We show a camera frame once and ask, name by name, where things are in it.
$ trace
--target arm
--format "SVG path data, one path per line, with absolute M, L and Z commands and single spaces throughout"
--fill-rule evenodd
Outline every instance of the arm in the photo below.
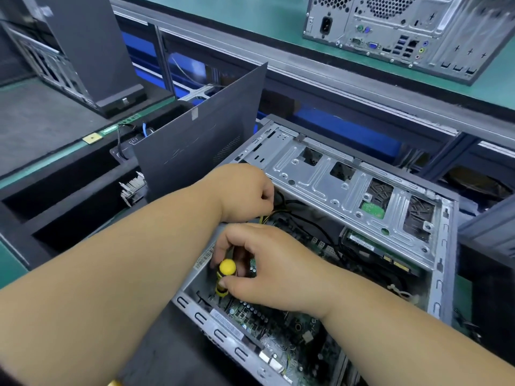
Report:
M 213 264 L 231 245 L 238 247 L 238 263 L 254 255 L 257 277 L 227 276 L 222 284 L 246 302 L 321 319 L 371 386 L 515 384 L 508 363 L 375 283 L 322 260 L 280 229 L 228 226 Z
M 274 187 L 229 164 L 0 290 L 0 365 L 27 386 L 107 385 L 220 221 L 269 214 Z

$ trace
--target circuit board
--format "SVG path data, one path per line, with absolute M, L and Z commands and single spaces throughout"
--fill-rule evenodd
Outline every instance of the circuit board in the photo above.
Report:
M 318 256 L 336 258 L 334 250 L 323 241 L 308 236 L 297 227 L 281 220 L 269 224 L 280 227 Z M 250 260 L 248 276 L 256 274 L 255 260 Z M 294 386 L 329 385 L 340 347 L 321 322 L 306 314 L 271 309 L 242 302 L 215 293 L 207 298 L 211 305 L 225 311 L 228 318 L 240 325 L 263 346 L 260 357 Z

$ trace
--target forearm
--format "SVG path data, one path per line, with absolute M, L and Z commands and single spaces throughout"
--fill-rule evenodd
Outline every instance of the forearm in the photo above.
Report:
M 328 281 L 323 323 L 371 386 L 514 384 L 508 363 L 384 288 L 333 266 Z
M 1 290 L 3 367 L 28 385 L 109 383 L 219 223 L 222 206 L 201 188 L 151 203 Z

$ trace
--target hand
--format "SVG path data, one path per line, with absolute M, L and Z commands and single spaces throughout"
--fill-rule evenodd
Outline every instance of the hand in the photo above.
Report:
M 328 313 L 334 300 L 331 278 L 340 268 L 282 230 L 252 223 L 226 227 L 216 241 L 211 266 L 218 265 L 231 246 L 238 276 L 226 276 L 220 283 L 236 298 L 316 318 Z M 244 277 L 251 257 L 256 261 L 255 278 Z
M 226 164 L 197 184 L 222 203 L 222 222 L 247 222 L 269 215 L 274 208 L 274 184 L 250 164 Z

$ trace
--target green workbench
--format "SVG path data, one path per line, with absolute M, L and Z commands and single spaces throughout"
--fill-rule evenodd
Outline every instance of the green workbench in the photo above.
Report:
M 302 37 L 307 0 L 146 0 L 273 39 L 515 110 L 515 38 L 472 86 L 430 76 Z

